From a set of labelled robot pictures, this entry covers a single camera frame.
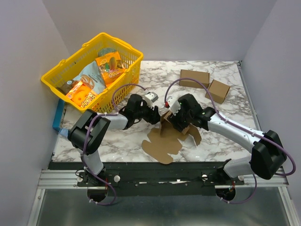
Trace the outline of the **brown cardboard box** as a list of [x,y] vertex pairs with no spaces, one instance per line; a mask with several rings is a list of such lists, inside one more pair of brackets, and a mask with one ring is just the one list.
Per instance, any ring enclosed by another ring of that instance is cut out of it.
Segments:
[[202,140],[199,130],[193,125],[181,132],[176,130],[167,119],[171,115],[171,111],[165,112],[160,118],[159,128],[152,128],[147,135],[149,140],[142,141],[144,152],[165,165],[173,162],[171,155],[179,153],[182,149],[180,142],[185,141],[188,136],[192,136],[195,145],[199,145]]

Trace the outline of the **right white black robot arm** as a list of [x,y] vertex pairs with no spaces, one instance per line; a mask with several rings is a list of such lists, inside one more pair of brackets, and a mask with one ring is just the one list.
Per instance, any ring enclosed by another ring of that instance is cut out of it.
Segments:
[[178,99],[168,97],[166,106],[171,110],[167,119],[176,130],[182,132],[193,125],[215,132],[239,144],[251,154],[240,159],[228,159],[218,168],[216,178],[223,185],[238,176],[251,174],[269,180],[287,159],[276,132],[269,130],[264,133],[236,124],[212,107],[202,108],[192,94]]

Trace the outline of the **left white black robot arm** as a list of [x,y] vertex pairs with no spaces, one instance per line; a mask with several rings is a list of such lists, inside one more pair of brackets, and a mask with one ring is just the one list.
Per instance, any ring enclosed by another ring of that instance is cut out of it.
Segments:
[[129,129],[141,120],[154,125],[160,121],[158,107],[153,103],[158,95],[149,92],[144,96],[132,94],[126,106],[118,113],[97,113],[86,110],[72,129],[67,131],[67,139],[73,147],[79,149],[85,171],[89,172],[88,180],[94,186],[104,182],[102,173],[104,165],[100,159],[98,148],[108,130]]

